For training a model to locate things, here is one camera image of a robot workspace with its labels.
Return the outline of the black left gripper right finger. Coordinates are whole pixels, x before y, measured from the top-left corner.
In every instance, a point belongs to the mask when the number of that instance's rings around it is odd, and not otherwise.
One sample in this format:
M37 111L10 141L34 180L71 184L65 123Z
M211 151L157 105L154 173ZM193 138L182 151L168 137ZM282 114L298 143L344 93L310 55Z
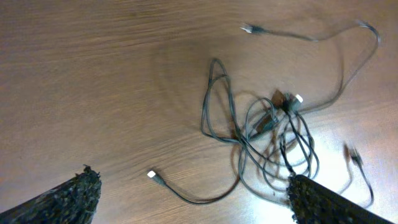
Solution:
M287 195L298 224L392 224L304 175L289 177Z

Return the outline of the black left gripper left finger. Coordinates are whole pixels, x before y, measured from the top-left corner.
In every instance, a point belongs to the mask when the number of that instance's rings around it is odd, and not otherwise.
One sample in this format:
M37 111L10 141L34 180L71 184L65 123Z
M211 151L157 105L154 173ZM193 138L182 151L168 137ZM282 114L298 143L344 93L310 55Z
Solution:
M68 181L1 213L1 223L90 224L101 197L100 174L85 166Z

